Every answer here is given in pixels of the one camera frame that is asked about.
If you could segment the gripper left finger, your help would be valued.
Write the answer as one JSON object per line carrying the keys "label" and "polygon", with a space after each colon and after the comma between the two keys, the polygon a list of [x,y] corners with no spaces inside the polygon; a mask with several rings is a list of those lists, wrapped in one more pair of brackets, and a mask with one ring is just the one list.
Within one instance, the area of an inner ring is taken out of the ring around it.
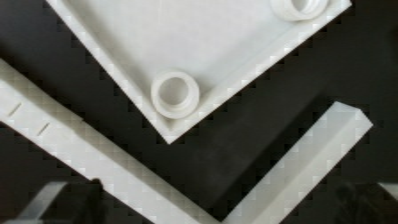
{"label": "gripper left finger", "polygon": [[18,217],[11,220],[11,224],[45,224],[41,216],[66,185],[66,182],[50,182],[45,185]]}

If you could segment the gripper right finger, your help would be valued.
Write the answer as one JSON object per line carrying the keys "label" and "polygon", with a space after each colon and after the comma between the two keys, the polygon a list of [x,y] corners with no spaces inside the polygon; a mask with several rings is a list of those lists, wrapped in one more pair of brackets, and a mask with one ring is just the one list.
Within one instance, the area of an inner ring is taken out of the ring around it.
{"label": "gripper right finger", "polygon": [[398,200],[398,183],[381,183],[381,187],[384,188],[393,198]]}

